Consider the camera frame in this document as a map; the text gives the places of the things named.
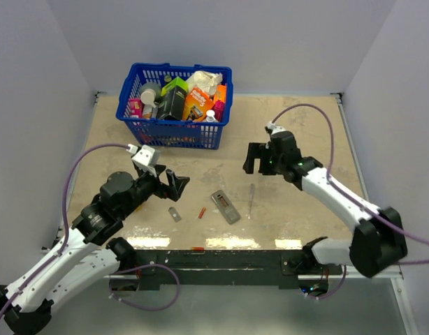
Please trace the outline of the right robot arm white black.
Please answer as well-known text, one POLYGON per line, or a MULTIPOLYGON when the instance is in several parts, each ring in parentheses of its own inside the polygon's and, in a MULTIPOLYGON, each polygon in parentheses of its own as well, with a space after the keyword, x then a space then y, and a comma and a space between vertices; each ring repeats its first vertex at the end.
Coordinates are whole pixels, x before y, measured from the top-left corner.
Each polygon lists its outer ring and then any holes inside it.
POLYGON ((326 265, 351 265, 372 278, 407 255, 407 242, 400 234, 400 214, 392 207, 381 209, 328 177, 327 169, 315 158, 303 156, 293 133, 275 131, 267 143, 251 142, 243 170, 262 175, 281 175, 297 189, 316 198, 351 231, 351 241, 320 237, 303 246, 302 265, 318 274, 326 265))

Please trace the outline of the small screwdriver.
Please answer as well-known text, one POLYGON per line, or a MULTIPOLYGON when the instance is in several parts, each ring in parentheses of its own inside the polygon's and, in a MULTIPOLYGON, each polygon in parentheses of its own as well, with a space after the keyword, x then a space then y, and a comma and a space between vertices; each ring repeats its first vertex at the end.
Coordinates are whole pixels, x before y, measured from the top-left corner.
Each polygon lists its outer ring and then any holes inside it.
POLYGON ((250 219, 252 215, 252 207, 254 203, 254 194, 255 194, 256 186, 255 184, 250 184, 249 187, 249 204, 248 204, 248 212, 247 212, 247 218, 250 219))

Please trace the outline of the white grey remote control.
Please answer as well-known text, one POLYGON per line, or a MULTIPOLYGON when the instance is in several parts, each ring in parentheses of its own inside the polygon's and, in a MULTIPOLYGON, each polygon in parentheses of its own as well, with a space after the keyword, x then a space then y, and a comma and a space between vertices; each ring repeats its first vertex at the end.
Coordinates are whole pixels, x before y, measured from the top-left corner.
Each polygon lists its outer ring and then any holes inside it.
POLYGON ((233 203, 223 190, 215 191, 211 195, 211 199, 228 224, 237 223, 241 219, 238 210, 233 206, 233 203))

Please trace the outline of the grey battery cover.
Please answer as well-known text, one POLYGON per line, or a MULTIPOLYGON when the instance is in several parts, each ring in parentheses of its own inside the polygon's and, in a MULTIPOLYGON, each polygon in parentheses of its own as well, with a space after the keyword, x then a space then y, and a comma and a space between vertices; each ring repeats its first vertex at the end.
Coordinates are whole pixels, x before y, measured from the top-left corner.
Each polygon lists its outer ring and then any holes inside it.
POLYGON ((181 218, 181 216, 179 215, 179 213, 177 212, 176 208, 174 208, 174 207, 170 207, 170 208, 168 209, 168 212, 169 212, 169 214, 171 215, 172 219, 173 219, 175 222, 179 222, 179 221, 181 221, 181 220, 182 220, 182 218, 181 218))

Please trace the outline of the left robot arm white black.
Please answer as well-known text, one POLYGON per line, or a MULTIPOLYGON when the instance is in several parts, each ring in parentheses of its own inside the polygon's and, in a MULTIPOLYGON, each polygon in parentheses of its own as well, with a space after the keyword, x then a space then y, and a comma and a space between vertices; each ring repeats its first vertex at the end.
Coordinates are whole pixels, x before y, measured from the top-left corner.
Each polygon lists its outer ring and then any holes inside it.
POLYGON ((0 317, 14 334, 39 333, 67 297, 103 276, 134 269, 134 248, 115 233, 151 196, 176 202, 190 181, 164 165, 159 171, 166 173, 167 183, 142 170, 138 178, 112 173, 40 264, 10 285, 0 285, 0 317))

